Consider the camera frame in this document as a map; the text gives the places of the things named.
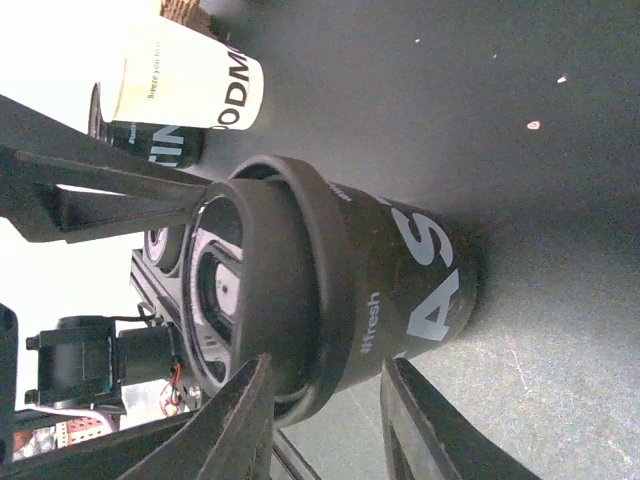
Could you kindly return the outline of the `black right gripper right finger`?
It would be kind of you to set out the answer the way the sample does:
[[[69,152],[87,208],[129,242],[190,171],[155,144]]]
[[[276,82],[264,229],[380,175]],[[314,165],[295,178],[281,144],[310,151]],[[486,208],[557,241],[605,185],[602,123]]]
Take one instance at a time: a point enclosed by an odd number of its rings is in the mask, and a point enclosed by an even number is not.
[[[391,479],[535,479],[408,360],[384,360],[380,405]]]

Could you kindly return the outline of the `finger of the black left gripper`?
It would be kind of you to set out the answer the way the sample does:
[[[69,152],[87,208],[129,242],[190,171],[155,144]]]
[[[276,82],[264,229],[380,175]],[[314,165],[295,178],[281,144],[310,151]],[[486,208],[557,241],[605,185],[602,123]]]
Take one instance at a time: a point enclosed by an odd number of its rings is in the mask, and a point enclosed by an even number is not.
[[[199,412],[155,420],[1,468],[3,479],[118,479],[176,435]]]
[[[209,183],[1,99],[1,215],[29,242],[76,243],[184,225]]]

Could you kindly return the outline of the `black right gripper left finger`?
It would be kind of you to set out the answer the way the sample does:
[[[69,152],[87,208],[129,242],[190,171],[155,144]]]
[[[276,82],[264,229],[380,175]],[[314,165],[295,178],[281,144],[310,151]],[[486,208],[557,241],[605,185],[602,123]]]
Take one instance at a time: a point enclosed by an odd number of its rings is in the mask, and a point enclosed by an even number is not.
[[[268,479],[274,427],[271,356],[247,361],[169,440],[123,479]]]

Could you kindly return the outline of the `single black lid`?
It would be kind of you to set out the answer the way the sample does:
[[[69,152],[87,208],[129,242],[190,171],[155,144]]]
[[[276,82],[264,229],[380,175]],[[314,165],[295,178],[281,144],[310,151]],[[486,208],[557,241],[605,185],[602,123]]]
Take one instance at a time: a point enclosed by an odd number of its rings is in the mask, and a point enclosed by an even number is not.
[[[423,208],[330,186],[346,227],[353,275],[339,390],[452,341],[477,297],[478,267],[464,234]]]

